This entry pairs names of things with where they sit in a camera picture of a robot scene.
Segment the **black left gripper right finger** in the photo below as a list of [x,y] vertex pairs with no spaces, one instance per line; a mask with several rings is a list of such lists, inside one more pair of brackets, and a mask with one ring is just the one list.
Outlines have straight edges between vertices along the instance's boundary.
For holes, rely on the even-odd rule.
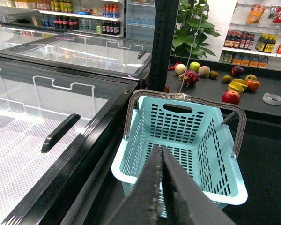
[[234,225],[162,146],[162,189],[170,225]]

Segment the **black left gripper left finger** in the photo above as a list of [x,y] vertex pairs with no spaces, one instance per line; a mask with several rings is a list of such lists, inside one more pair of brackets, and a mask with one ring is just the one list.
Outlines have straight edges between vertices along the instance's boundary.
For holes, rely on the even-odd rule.
[[131,193],[122,200],[106,224],[156,225],[162,172],[162,152],[160,147],[155,145]]

